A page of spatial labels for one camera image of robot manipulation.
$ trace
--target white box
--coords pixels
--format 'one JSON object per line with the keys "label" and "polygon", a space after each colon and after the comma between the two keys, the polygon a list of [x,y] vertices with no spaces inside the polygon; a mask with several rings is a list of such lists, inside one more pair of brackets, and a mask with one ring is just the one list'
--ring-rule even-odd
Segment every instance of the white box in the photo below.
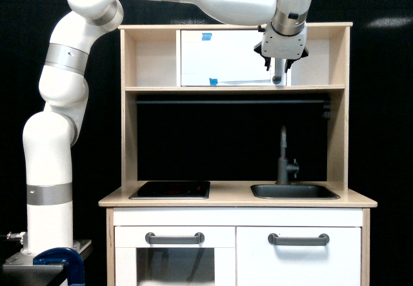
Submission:
{"label": "white box", "polygon": [[[262,37],[255,30],[182,30],[181,86],[274,86],[274,59],[267,71],[254,51]],[[289,70],[277,86],[290,78]]]}

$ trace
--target drawer handle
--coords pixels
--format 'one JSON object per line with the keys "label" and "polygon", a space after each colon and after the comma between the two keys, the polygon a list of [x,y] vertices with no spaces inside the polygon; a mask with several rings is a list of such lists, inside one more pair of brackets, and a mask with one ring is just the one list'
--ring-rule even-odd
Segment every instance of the drawer handle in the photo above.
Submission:
{"label": "drawer handle", "polygon": [[156,236],[148,232],[145,240],[149,244],[201,244],[205,236],[201,232],[195,233],[195,236]]}
{"label": "drawer handle", "polygon": [[320,234],[318,238],[279,238],[275,233],[268,236],[268,242],[271,245],[325,246],[329,241],[330,237],[325,233]]}

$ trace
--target sink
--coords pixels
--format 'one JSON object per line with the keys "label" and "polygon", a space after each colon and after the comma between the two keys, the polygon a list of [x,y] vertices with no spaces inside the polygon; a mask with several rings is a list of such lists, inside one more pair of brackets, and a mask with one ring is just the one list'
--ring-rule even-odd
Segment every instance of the sink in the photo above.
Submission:
{"label": "sink", "polygon": [[335,200],[340,196],[318,185],[252,185],[252,193],[264,199]]}

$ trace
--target faucet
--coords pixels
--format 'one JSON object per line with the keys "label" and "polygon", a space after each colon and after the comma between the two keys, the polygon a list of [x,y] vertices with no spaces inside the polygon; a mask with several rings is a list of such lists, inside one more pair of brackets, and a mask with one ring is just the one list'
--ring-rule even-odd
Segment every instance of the faucet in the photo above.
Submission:
{"label": "faucet", "polygon": [[288,164],[288,159],[285,157],[285,149],[287,148],[287,129],[281,127],[281,155],[278,158],[278,179],[277,185],[291,185],[288,181],[288,174],[293,173],[297,177],[299,171],[298,162],[294,159],[294,164]]}

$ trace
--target white robotic arm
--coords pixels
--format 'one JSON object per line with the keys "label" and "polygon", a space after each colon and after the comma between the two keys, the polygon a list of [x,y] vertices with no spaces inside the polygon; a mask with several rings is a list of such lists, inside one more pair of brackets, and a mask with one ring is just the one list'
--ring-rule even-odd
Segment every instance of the white robotic arm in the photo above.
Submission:
{"label": "white robotic arm", "polygon": [[[297,38],[305,33],[305,18],[311,0],[153,1],[192,3],[227,24],[267,23],[263,56],[297,59],[303,50],[300,45],[305,44],[305,38],[302,38],[297,45]],[[72,246],[70,147],[79,136],[88,99],[88,86],[83,75],[95,40],[115,30],[123,20],[123,9],[118,0],[68,0],[68,3],[73,12],[60,20],[53,31],[39,82],[41,96],[46,101],[45,109],[32,116],[23,131],[28,252],[32,254]]]}

